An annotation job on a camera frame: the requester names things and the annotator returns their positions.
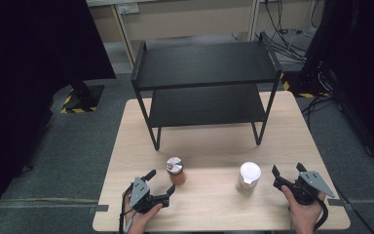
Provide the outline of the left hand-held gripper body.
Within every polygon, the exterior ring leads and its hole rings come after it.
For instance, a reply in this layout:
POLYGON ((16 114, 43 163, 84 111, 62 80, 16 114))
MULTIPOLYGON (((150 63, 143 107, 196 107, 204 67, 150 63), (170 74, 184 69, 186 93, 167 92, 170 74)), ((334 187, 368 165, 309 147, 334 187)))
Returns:
POLYGON ((151 189, 147 184, 148 179, 137 177, 131 188, 130 206, 138 213, 146 214, 158 204, 162 204, 164 208, 169 206, 170 190, 163 195, 151 195, 151 189))

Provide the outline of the white wall socket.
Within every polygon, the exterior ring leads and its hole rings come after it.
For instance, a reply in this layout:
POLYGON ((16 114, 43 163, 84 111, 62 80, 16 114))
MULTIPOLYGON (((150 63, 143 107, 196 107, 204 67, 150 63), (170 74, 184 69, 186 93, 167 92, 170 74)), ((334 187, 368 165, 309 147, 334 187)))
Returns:
POLYGON ((117 4, 116 9, 121 15, 139 14, 139 8, 137 3, 123 3, 117 4))

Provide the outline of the black curtain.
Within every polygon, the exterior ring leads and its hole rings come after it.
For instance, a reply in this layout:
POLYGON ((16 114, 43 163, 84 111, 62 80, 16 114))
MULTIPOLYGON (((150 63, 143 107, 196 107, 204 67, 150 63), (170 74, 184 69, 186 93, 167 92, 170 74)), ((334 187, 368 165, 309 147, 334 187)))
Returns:
POLYGON ((374 156, 374 0, 324 0, 299 79, 333 83, 362 142, 374 156))
POLYGON ((30 159, 54 94, 113 75, 86 0, 0 0, 0 198, 30 159))

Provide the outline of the person's right hand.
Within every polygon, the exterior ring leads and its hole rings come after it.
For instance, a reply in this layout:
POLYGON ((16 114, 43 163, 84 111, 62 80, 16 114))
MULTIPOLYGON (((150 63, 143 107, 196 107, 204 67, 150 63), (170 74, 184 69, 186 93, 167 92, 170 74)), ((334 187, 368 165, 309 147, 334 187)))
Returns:
POLYGON ((289 203, 290 219, 297 234, 314 234, 315 225, 322 213, 322 207, 318 201, 309 206, 299 204, 290 189, 283 185, 281 192, 289 203))

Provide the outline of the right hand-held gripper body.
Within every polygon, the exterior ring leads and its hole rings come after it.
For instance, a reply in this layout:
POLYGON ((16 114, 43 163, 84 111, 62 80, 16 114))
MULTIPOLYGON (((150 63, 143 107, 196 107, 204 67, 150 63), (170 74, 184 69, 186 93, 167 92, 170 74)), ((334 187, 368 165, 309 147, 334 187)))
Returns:
POLYGON ((291 182, 282 176, 274 180, 273 185, 281 190, 283 185, 287 186, 290 191, 293 193, 295 200, 301 205, 311 205, 319 192, 330 196, 331 198, 335 197, 334 192, 326 184, 322 176, 316 171, 302 172, 299 173, 298 178, 291 182))

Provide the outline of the black two-tier shelf rack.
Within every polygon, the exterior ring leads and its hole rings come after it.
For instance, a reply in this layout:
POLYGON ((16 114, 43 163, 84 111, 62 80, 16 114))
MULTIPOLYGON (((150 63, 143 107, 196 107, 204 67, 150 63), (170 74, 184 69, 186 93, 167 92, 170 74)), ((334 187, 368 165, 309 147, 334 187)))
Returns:
POLYGON ((166 127, 249 123, 260 144, 282 68, 270 40, 150 49, 131 84, 155 149, 166 127))

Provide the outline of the beige wooden cabinet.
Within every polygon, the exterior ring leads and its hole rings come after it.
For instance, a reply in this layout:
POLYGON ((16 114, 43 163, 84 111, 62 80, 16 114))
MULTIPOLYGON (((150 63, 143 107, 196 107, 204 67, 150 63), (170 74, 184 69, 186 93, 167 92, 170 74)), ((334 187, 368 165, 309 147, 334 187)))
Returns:
POLYGON ((101 40, 121 42, 129 64, 144 40, 227 36, 252 38, 257 0, 86 0, 101 40), (117 4, 137 3, 140 13, 121 15, 117 4))

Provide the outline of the orange spice jar silver lid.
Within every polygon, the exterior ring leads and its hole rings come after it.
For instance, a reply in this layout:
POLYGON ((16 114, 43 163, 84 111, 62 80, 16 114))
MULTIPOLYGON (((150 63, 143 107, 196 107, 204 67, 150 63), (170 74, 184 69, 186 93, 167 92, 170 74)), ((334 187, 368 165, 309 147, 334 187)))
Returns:
POLYGON ((167 160, 166 170, 172 183, 182 185, 186 181, 183 161, 178 157, 171 157, 167 160))

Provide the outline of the person's left hand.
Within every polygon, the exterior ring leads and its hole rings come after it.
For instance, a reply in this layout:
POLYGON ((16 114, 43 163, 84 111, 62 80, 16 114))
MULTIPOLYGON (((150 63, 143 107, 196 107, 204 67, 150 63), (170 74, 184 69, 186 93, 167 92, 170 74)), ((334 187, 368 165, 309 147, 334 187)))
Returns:
MULTIPOLYGON (((127 194, 124 196, 125 208, 124 208, 124 218, 125 218, 125 227, 131 216, 136 213, 130 206, 131 195, 127 194)), ((162 204, 158 204, 153 207, 148 213, 141 214, 136 213, 133 218, 133 223, 128 234, 144 234, 145 228, 149 221, 161 210, 163 207, 162 204)))

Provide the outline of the clear jar white lid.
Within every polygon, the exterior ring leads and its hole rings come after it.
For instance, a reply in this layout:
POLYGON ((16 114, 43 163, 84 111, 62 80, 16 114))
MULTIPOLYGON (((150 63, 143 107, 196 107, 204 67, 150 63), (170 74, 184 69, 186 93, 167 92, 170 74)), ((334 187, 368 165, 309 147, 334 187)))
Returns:
POLYGON ((253 162, 245 162, 240 166, 237 190, 243 195, 251 195, 261 177, 260 167, 253 162))

